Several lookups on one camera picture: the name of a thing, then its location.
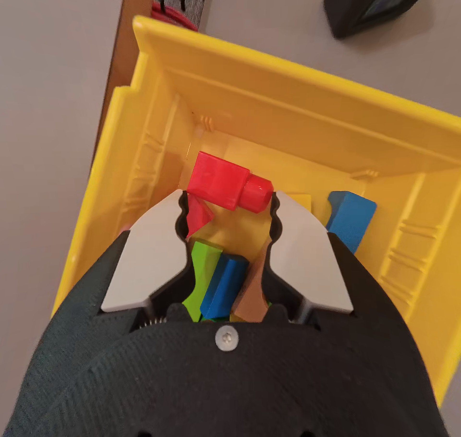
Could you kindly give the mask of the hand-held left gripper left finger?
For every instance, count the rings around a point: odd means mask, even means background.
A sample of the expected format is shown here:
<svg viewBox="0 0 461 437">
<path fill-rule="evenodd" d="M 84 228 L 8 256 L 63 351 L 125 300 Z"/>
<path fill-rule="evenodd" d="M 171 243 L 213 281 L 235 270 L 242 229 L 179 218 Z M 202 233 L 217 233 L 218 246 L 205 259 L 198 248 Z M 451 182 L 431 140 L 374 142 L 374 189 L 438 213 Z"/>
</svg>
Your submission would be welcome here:
<svg viewBox="0 0 461 437">
<path fill-rule="evenodd" d="M 186 238 L 188 195 L 174 191 L 143 214 L 129 230 L 101 310 L 142 308 L 165 317 L 195 286 Z"/>
</svg>

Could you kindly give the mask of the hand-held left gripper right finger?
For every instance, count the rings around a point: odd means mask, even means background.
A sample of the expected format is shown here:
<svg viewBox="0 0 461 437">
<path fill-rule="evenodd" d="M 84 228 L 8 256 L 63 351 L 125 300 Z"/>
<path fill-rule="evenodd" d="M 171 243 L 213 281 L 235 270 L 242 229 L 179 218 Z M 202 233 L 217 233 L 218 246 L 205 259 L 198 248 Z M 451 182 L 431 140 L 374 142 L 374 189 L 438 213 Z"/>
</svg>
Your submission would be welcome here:
<svg viewBox="0 0 461 437">
<path fill-rule="evenodd" d="M 285 308 L 292 323 L 305 323 L 314 309 L 354 311 L 326 228 L 282 191 L 273 193 L 270 243 L 261 287 L 274 306 Z"/>
</svg>

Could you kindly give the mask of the red peg block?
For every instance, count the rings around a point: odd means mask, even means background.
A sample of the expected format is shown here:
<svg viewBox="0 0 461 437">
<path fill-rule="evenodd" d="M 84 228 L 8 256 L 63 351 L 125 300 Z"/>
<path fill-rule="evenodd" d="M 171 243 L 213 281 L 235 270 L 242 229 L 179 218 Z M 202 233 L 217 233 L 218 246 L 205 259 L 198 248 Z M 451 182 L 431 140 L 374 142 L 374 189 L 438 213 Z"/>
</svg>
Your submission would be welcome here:
<svg viewBox="0 0 461 437">
<path fill-rule="evenodd" d="M 242 208 L 259 214 L 271 201 L 274 187 L 248 168 L 200 151 L 187 192 L 229 211 Z"/>
</svg>

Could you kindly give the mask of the yellow storage bin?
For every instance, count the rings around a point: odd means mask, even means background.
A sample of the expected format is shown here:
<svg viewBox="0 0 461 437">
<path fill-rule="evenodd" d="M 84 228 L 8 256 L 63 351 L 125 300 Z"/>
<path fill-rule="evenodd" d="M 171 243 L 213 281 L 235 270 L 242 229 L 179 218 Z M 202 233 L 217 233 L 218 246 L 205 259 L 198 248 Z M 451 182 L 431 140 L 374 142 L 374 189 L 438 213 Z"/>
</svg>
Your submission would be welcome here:
<svg viewBox="0 0 461 437">
<path fill-rule="evenodd" d="M 137 16 L 130 86 L 114 89 L 52 315 L 199 151 L 309 195 L 377 204 L 356 257 L 408 325 L 442 405 L 460 361 L 460 118 Z"/>
</svg>

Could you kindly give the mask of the light green block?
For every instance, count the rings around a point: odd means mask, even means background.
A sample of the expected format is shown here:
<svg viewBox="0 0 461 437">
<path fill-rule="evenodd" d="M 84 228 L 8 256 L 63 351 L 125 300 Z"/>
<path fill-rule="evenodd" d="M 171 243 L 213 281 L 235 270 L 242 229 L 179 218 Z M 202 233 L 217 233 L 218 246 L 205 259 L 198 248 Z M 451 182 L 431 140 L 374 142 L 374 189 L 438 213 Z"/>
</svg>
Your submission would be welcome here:
<svg viewBox="0 0 461 437">
<path fill-rule="evenodd" d="M 212 276 L 223 252 L 223 248 L 212 243 L 196 240 L 191 256 L 194 266 L 195 286 L 192 293 L 183 301 L 183 305 L 193 322 L 199 322 L 201 304 L 208 290 Z"/>
</svg>

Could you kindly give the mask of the yellow cube block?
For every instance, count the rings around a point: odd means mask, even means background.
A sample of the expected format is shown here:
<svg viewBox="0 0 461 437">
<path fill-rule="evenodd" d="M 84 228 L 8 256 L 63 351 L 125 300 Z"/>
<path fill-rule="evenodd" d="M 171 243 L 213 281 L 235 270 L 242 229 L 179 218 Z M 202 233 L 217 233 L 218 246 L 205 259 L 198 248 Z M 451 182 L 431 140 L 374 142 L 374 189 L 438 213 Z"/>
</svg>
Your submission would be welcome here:
<svg viewBox="0 0 461 437">
<path fill-rule="evenodd" d="M 287 196 L 303 206 L 309 212 L 312 212 L 312 197 L 306 193 L 287 193 Z"/>
</svg>

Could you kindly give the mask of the large blue block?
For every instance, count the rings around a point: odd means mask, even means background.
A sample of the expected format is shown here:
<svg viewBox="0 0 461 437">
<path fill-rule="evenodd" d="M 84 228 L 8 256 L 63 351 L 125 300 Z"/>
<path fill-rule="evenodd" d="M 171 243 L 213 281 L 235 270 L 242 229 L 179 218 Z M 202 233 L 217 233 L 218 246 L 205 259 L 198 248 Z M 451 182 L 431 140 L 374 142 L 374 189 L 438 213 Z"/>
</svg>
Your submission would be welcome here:
<svg viewBox="0 0 461 437">
<path fill-rule="evenodd" d="M 377 204 L 349 191 L 333 191 L 328 196 L 331 215 L 326 229 L 334 233 L 355 254 L 376 212 Z"/>
</svg>

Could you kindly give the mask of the wooden arch block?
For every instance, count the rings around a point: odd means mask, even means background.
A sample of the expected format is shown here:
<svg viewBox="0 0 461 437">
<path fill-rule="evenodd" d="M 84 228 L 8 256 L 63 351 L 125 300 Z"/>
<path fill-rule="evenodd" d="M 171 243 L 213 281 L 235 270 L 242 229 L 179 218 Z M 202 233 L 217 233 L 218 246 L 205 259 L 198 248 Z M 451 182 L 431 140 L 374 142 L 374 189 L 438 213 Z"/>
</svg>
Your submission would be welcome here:
<svg viewBox="0 0 461 437">
<path fill-rule="evenodd" d="M 262 291 L 262 274 L 266 260 L 268 238 L 255 260 L 250 263 L 244 283 L 232 305 L 230 322 L 260 323 L 268 310 L 268 302 Z"/>
</svg>

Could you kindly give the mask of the red triangular block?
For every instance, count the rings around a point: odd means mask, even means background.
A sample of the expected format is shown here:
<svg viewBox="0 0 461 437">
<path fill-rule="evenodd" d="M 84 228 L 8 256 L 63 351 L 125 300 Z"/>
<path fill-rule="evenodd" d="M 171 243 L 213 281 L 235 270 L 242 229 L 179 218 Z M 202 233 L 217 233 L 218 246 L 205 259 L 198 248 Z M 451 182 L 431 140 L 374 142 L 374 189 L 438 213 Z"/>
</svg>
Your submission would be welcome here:
<svg viewBox="0 0 461 437">
<path fill-rule="evenodd" d="M 214 212 L 203 199 L 188 194 L 187 239 L 210 223 L 214 217 Z"/>
</svg>

